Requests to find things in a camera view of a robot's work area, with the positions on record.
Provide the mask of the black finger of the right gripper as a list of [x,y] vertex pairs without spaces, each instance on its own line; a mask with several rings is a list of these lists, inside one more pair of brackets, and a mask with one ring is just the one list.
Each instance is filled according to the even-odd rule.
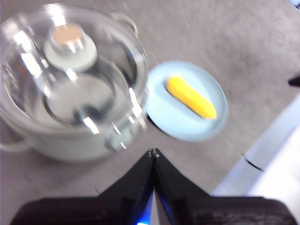
[[300,86],[300,74],[297,74],[288,80],[289,86]]

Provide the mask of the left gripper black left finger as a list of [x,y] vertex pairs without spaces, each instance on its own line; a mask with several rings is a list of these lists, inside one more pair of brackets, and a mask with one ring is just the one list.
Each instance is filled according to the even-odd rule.
[[104,192],[89,197],[43,198],[24,204],[13,225],[135,225],[153,192],[155,155],[147,151]]

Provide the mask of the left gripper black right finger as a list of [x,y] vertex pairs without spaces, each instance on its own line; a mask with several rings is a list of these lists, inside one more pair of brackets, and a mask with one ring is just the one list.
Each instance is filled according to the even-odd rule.
[[155,149],[155,189],[173,225],[295,225],[280,201],[263,197],[211,196]]

